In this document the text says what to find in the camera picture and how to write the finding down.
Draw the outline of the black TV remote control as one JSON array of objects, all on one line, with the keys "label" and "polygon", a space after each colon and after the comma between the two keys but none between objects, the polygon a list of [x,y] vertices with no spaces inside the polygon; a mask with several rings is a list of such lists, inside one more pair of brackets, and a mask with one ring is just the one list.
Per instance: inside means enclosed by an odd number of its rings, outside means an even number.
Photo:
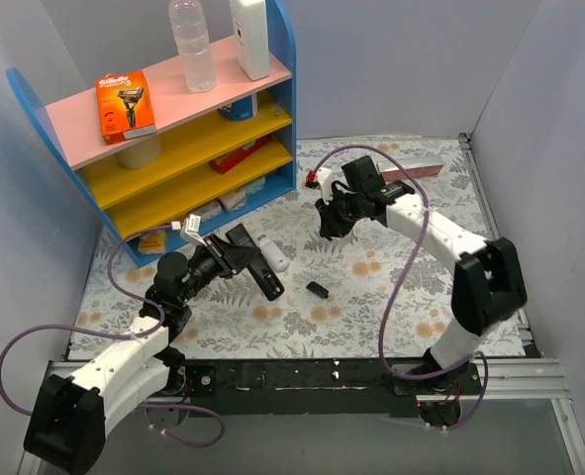
[{"label": "black TV remote control", "polygon": [[226,237],[232,244],[250,246],[256,249],[256,257],[247,267],[250,275],[256,282],[262,294],[268,301],[278,299],[284,293],[284,287],[274,270],[263,256],[261,250],[243,224],[238,224],[226,232]]}]

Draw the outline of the white remote control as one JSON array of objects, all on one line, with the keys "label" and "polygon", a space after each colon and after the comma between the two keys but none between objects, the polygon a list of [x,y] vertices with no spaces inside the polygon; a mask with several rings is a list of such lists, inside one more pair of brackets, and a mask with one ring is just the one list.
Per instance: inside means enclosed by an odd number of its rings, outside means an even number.
[{"label": "white remote control", "polygon": [[277,273],[286,271],[290,266],[289,258],[266,234],[259,234],[256,243],[270,267]]}]

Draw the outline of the black remote battery cover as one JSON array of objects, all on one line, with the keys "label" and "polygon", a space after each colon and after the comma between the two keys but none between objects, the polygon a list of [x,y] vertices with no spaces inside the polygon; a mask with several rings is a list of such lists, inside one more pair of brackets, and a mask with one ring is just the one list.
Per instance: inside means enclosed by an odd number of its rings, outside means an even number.
[{"label": "black remote battery cover", "polygon": [[321,299],[328,299],[330,295],[330,292],[327,288],[315,281],[309,282],[306,286],[306,289]]}]

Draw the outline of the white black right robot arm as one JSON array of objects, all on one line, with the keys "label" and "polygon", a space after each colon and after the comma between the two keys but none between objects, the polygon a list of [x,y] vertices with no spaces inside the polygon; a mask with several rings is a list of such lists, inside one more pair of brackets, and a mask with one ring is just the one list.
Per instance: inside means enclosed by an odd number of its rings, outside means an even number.
[{"label": "white black right robot arm", "polygon": [[452,276],[453,318],[421,365],[403,376],[445,393],[459,380],[457,368],[473,357],[485,337],[526,304],[517,250],[504,237],[482,237],[432,210],[415,184],[386,181],[368,155],[341,169],[343,182],[326,167],[306,178],[307,186],[321,191],[316,203],[321,237],[343,238],[357,222],[376,221],[411,239],[415,251],[425,250]]}]

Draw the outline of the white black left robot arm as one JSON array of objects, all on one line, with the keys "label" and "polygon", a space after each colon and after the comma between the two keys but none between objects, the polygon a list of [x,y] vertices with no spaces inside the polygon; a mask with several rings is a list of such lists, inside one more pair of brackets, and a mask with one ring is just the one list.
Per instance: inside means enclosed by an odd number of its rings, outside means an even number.
[{"label": "white black left robot arm", "polygon": [[215,235],[201,240],[191,257],[165,254],[128,330],[81,368],[44,381],[25,450],[68,474],[87,473],[132,410],[158,391],[173,396],[184,388],[183,357],[171,343],[190,319],[189,301],[214,279],[242,272],[257,255],[253,246]]}]

